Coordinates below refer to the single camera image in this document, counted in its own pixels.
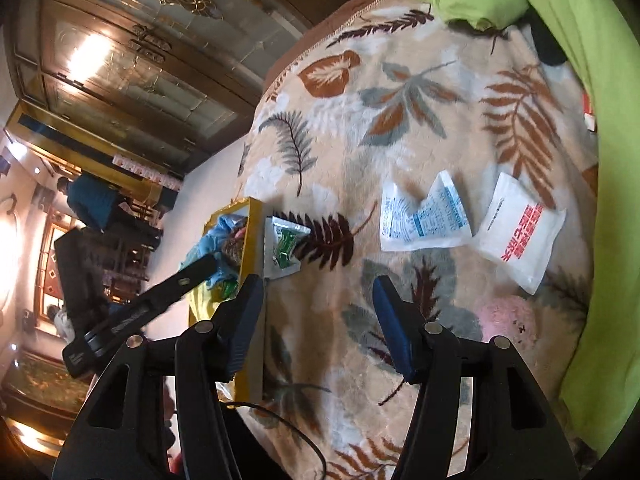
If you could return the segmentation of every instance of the metal screw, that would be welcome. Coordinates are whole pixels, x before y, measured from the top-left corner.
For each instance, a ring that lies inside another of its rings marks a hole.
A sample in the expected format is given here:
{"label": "metal screw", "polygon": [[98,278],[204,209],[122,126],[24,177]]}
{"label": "metal screw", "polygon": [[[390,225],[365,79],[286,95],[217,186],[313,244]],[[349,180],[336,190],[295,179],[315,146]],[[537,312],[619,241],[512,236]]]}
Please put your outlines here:
{"label": "metal screw", "polygon": [[129,348],[138,348],[140,345],[142,345],[142,336],[141,335],[132,335],[129,339],[127,339],[127,346]]}
{"label": "metal screw", "polygon": [[437,335],[442,332],[442,325],[437,321],[430,321],[424,324],[424,329],[428,334]]}
{"label": "metal screw", "polygon": [[511,346],[511,341],[505,338],[505,336],[499,335],[494,338],[494,345],[496,345],[498,348],[506,350]]}
{"label": "metal screw", "polygon": [[196,323],[196,332],[198,332],[199,334],[206,334],[207,332],[211,332],[212,330],[213,323],[208,320]]}

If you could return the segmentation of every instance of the blue shirt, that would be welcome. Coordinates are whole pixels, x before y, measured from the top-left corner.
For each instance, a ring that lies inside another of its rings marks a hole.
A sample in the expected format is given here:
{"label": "blue shirt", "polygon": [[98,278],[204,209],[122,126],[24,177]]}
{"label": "blue shirt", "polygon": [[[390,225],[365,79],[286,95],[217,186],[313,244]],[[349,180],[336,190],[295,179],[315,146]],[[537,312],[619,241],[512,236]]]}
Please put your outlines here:
{"label": "blue shirt", "polygon": [[103,231],[120,194],[89,173],[69,183],[66,203],[87,227]]}

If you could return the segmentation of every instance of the black cable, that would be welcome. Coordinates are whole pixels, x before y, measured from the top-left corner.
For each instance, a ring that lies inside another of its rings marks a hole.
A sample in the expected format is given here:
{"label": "black cable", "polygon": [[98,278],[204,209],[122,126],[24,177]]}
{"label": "black cable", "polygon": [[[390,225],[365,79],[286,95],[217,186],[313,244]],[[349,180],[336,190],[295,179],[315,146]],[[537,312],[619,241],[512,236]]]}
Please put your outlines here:
{"label": "black cable", "polygon": [[304,440],[311,449],[314,450],[314,453],[318,456],[318,458],[320,459],[320,462],[322,462],[322,476],[320,480],[326,479],[326,459],[324,458],[322,451],[320,451],[319,447],[316,446],[316,444],[314,444],[313,441],[308,436],[302,433],[302,431],[296,428],[288,420],[283,419],[280,415],[278,415],[275,412],[272,412],[268,408],[265,408],[264,406],[260,406],[260,404],[253,404],[252,402],[236,402],[233,400],[231,402],[220,402],[220,404],[222,404],[223,406],[227,406],[229,408],[239,408],[241,406],[244,406],[246,408],[253,408],[254,410],[267,413],[268,415],[271,415],[272,417],[277,418],[282,424],[284,424],[287,428],[293,431],[297,436],[299,436],[302,440]]}

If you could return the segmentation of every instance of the red chinese characters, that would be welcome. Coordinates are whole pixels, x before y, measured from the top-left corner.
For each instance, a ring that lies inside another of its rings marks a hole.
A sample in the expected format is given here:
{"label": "red chinese characters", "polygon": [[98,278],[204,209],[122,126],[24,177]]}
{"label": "red chinese characters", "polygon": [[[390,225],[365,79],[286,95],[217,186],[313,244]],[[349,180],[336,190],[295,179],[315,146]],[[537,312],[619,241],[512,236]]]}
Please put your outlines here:
{"label": "red chinese characters", "polygon": [[513,235],[511,235],[511,240],[509,240],[504,254],[501,256],[502,261],[508,262],[512,256],[515,256],[517,259],[522,257],[524,249],[527,248],[529,240],[533,235],[533,231],[536,230],[536,225],[538,224],[538,220],[540,220],[541,214],[542,204],[536,204],[535,208],[530,205],[524,208],[522,218],[520,218],[516,229],[513,231]]}

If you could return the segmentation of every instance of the white floor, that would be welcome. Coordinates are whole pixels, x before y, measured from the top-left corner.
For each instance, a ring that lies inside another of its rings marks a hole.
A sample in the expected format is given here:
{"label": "white floor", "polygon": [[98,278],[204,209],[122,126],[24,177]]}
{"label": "white floor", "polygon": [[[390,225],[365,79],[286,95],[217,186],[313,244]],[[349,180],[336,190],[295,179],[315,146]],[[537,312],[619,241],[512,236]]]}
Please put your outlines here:
{"label": "white floor", "polygon": [[[148,286],[162,282],[178,270],[189,249],[202,236],[202,228],[212,213],[229,204],[238,176],[243,144],[242,139],[236,141],[187,176],[174,209],[162,219],[164,236],[147,267],[150,278]],[[174,303],[162,316],[149,323],[146,327],[147,336],[163,339],[181,334],[187,329],[188,313],[186,300]],[[175,399],[173,378],[167,382]],[[176,443],[170,450],[172,456],[180,449],[177,428],[177,417],[174,416],[172,430]]]}

